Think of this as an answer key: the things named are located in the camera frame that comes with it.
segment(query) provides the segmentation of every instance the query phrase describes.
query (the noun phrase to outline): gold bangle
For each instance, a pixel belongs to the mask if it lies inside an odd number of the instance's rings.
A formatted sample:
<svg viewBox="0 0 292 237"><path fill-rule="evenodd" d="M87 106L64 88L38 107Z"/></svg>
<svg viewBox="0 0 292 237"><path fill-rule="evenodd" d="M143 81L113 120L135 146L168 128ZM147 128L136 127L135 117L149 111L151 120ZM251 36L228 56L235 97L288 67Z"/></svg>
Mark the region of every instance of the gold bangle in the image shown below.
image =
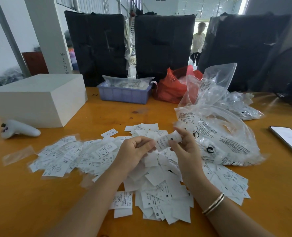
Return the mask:
<svg viewBox="0 0 292 237"><path fill-rule="evenodd" d="M205 211L202 212L203 215L208 215L213 210L215 210L216 207L219 206L219 204L224 200L225 194L221 193L221 195L208 207Z"/></svg>

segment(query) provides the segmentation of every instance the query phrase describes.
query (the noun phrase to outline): forearm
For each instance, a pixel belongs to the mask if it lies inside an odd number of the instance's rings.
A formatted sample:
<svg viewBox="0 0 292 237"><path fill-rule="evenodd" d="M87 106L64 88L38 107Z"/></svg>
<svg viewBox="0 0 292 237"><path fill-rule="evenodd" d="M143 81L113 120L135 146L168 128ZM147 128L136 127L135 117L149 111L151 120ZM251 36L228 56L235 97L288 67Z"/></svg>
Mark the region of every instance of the forearm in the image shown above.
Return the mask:
<svg viewBox="0 0 292 237"><path fill-rule="evenodd" d="M202 210L206 210L221 194L203 173L196 173L188 182L188 188ZM209 213L207 218L221 237L274 236L227 198Z"/></svg>
<svg viewBox="0 0 292 237"><path fill-rule="evenodd" d="M61 222L45 236L96 236L114 195L125 178L126 175L118 168L109 167Z"/></svg>

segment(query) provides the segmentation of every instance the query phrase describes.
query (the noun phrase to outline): person's left hand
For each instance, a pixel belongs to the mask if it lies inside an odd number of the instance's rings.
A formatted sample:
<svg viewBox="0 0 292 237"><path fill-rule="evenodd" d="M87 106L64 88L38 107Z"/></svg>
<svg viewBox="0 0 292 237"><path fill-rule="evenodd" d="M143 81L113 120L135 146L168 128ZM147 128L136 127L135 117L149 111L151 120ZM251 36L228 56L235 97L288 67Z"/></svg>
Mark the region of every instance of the person's left hand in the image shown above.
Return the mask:
<svg viewBox="0 0 292 237"><path fill-rule="evenodd" d="M120 150L113 162L113 167L124 171L125 175L131 172L147 153L156 150L156 142L144 136L137 136L123 141Z"/></svg>

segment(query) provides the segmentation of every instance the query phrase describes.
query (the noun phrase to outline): wooden table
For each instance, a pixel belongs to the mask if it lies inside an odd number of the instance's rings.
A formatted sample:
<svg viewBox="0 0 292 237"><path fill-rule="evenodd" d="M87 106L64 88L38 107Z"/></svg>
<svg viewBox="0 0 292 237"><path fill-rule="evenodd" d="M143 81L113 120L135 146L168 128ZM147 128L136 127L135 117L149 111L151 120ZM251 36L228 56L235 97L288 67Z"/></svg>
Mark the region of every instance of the wooden table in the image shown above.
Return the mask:
<svg viewBox="0 0 292 237"><path fill-rule="evenodd" d="M87 88L88 102L64 128L41 129L37 138L18 135L8 140L0 137L0 236L36 236L54 226L84 195L79 184L83 176L74 170L66 179L41 180L42 171L29 173L26 164L36 158L27 157L3 166L2 157L32 145L36 151L64 135L79 133L82 139L99 139L100 134L115 128L116 136L128 135L126 125L158 123L160 129L172 131L177 105L150 98L147 105L101 101L97 88ZM261 93L253 107L265 114L259 120L247 121L267 161L258 166L230 167L249 179L248 193L241 209L277 236L292 236L292 152L267 128L292 128L292 106L272 94ZM139 208L133 215L114 219L108 212L98 236L217 236L211 224L195 203L191 224L178 221L144 220Z"/></svg>

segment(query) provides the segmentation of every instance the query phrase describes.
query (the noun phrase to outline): hand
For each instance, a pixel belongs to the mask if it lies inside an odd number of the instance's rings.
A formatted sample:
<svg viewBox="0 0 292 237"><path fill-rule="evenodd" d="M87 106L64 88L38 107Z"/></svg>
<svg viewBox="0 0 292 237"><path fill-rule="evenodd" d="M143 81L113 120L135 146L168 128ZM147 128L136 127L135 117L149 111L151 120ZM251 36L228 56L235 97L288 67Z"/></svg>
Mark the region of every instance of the hand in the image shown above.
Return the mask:
<svg viewBox="0 0 292 237"><path fill-rule="evenodd" d="M156 142L153 139L144 136L123 141L112 166L128 175L147 152L156 150L155 144Z"/></svg>
<svg viewBox="0 0 292 237"><path fill-rule="evenodd" d="M195 175L204 175L201 152L190 132L177 127L174 127L174 129L182 136L182 142L176 143L169 140L169 145L178 157L182 179L187 185L190 184L190 180Z"/></svg>

